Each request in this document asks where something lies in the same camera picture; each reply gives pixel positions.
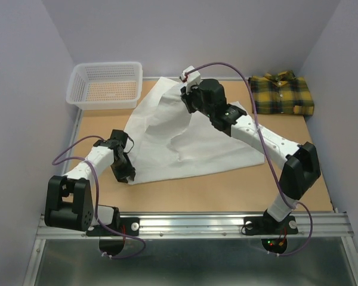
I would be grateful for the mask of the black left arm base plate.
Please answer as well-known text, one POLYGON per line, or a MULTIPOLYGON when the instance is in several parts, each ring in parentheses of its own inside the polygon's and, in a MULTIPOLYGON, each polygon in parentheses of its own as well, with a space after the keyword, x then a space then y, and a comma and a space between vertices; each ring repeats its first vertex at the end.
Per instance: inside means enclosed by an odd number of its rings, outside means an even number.
MULTIPOLYGON (((119 222, 119 227, 116 229, 117 232, 131 235, 139 236, 139 226, 140 218, 139 217, 121 217, 119 222)), ((105 230, 102 226, 96 225, 92 230, 86 231, 86 236, 88 237, 111 237, 115 234, 105 230)))

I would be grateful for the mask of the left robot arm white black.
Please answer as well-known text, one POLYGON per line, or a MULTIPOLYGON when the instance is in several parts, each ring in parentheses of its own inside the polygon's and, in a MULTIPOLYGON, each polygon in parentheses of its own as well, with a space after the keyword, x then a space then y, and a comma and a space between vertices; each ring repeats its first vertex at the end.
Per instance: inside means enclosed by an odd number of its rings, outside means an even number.
POLYGON ((75 157, 79 163, 63 175, 54 175, 48 182, 44 222, 47 226, 75 231, 86 231, 97 224, 91 187, 109 167, 120 183, 132 182, 135 168, 128 156, 126 145, 131 137, 114 129, 109 139, 95 135, 89 154, 75 157))

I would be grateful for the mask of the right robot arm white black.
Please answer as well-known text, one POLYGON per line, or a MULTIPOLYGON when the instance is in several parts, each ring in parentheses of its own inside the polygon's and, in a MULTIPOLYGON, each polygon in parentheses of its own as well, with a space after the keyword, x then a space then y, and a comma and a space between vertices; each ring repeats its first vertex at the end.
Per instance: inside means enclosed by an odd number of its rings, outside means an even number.
POLYGON ((316 147, 287 140, 257 124, 242 108, 227 103, 224 87, 216 79, 184 79, 180 92, 189 113, 202 113, 216 130, 261 152, 282 171, 280 194, 264 212, 262 223, 266 231, 277 232, 321 176, 316 147))

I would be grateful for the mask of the white long sleeve shirt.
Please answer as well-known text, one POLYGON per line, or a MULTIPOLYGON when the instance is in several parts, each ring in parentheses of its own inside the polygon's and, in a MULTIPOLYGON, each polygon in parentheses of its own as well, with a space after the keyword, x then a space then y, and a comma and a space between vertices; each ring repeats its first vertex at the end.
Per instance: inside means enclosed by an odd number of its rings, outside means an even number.
POLYGON ((261 165, 264 156, 216 130, 201 113, 190 114, 180 84, 160 77, 130 115, 125 132, 134 141, 131 184, 209 175, 261 165))

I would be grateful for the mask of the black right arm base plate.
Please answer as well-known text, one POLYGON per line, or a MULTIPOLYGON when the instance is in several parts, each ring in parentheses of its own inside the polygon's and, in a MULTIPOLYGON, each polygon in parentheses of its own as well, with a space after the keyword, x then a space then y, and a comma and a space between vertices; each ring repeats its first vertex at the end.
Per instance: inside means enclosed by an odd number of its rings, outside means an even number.
POLYGON ((280 235, 298 234, 297 223, 294 216, 288 215, 281 222, 277 222, 270 216, 250 216, 243 218, 243 225, 240 229, 243 235, 280 235))

